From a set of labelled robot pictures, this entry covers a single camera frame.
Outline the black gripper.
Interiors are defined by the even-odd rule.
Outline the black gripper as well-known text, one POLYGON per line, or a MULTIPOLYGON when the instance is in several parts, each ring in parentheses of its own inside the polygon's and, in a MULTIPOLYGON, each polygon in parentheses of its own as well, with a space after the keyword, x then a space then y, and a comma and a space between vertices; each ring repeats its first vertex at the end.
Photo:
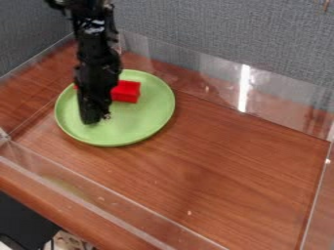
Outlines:
POLYGON ((78 41, 75 87, 80 117, 84 125, 98 123, 111 116, 111 99, 106 95, 118 86, 123 71, 119 30, 115 24, 112 0, 43 0, 71 21, 78 41))

